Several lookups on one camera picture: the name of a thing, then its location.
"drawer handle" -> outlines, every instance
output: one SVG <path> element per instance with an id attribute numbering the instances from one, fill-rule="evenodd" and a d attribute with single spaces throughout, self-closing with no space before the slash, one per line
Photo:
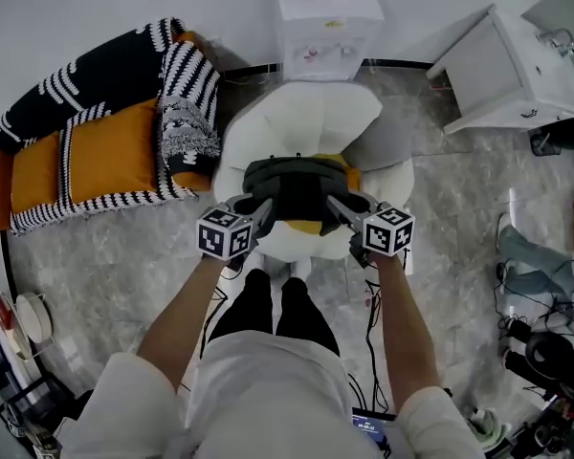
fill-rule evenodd
<path id="1" fill-rule="evenodd" d="M 537 114 L 538 114 L 538 109 L 532 109 L 532 112 L 530 112 L 529 114 L 521 114 L 520 116 L 524 119 L 529 119 L 529 118 L 533 118 Z"/>

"fiducial marker cube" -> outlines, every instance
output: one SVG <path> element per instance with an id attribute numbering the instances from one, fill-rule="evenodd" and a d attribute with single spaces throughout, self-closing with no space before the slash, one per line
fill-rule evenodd
<path id="1" fill-rule="evenodd" d="M 364 248 L 392 256 L 412 243 L 414 216 L 389 208 L 364 219 Z"/>
<path id="2" fill-rule="evenodd" d="M 198 218 L 196 246 L 199 251 L 221 260 L 230 260 L 249 250 L 252 224 L 249 218 L 221 209 Z"/>

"white t-shirt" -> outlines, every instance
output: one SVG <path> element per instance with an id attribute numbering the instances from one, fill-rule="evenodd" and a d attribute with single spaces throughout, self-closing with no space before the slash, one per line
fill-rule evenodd
<path id="1" fill-rule="evenodd" d="M 340 359 L 300 339 L 246 331 L 209 343 L 200 361 L 185 427 L 170 382 L 152 364 L 116 354 L 77 423 L 64 458 L 379 458 L 351 423 Z M 421 459 L 483 458 L 449 396 L 431 387 L 397 417 Z"/>

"jeans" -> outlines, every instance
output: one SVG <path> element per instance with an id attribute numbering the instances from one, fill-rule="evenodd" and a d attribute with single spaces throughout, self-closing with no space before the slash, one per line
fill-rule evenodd
<path id="1" fill-rule="evenodd" d="M 302 280 L 292 277 L 283 284 L 281 306 L 277 335 L 314 341 L 340 356 L 334 334 Z M 270 277 L 260 269 L 247 274 L 242 293 L 217 321 L 209 341 L 245 330 L 273 333 Z"/>
<path id="2" fill-rule="evenodd" d="M 509 292 L 521 295 L 553 293 L 565 300 L 569 300 L 574 292 L 574 273 L 570 257 L 527 241 L 512 226 L 504 228 L 499 234 L 499 251 L 504 258 L 523 262 L 537 269 L 530 273 L 517 273 L 511 267 L 504 281 L 504 287 Z"/>

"person's left arm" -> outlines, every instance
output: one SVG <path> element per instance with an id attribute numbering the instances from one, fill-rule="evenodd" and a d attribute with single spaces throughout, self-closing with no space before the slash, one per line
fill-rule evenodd
<path id="1" fill-rule="evenodd" d="M 175 390 L 188 367 L 224 262 L 204 258 L 151 324 L 137 355 L 111 357 L 63 456 L 161 456 L 179 429 Z"/>

